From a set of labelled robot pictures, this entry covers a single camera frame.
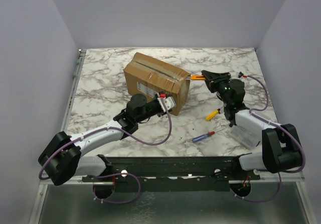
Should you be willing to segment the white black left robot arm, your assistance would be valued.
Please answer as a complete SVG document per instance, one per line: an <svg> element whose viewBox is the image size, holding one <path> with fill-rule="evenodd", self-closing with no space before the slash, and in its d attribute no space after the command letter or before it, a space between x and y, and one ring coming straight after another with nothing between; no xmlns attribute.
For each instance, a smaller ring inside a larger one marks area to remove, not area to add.
<svg viewBox="0 0 321 224"><path fill-rule="evenodd" d="M133 137L138 125L153 116L169 115L176 106L172 96L157 93L151 101L134 94L118 115L90 131L68 135L57 133L38 158L39 179L50 179L59 186L74 176L95 176L100 181L110 177L112 166L103 156L86 157L89 152L111 142Z"/></svg>

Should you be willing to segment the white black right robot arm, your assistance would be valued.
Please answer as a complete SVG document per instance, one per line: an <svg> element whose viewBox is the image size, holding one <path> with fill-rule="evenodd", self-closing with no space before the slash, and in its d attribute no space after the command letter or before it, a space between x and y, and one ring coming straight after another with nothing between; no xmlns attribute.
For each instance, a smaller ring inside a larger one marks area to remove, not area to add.
<svg viewBox="0 0 321 224"><path fill-rule="evenodd" d="M225 118L230 126L248 130L260 138L261 152L242 155L238 163L230 167L235 179L242 179L249 170L268 171L270 173L297 173L303 170L306 157L302 149L295 126L271 122L257 114L259 109L248 108L243 102L245 84L231 74L214 73L203 70L202 75L211 93L220 97L224 106Z"/></svg>

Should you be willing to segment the brown cardboard express box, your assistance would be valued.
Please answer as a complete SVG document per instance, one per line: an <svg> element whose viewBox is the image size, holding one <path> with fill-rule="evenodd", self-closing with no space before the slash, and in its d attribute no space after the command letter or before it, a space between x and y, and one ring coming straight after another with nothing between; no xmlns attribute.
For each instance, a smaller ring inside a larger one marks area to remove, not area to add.
<svg viewBox="0 0 321 224"><path fill-rule="evenodd" d="M130 95L142 93L150 101L157 92L170 94L176 103L171 114L179 115L189 94L188 72L139 52L134 54L123 72Z"/></svg>

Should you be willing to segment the orange black utility knife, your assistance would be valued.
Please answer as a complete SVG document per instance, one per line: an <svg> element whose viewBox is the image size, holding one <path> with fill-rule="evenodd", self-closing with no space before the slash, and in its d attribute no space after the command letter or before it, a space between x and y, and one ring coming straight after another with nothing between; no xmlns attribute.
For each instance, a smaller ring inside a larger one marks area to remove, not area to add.
<svg viewBox="0 0 321 224"><path fill-rule="evenodd" d="M204 76L202 75L190 75L185 78L185 80L206 80Z"/></svg>

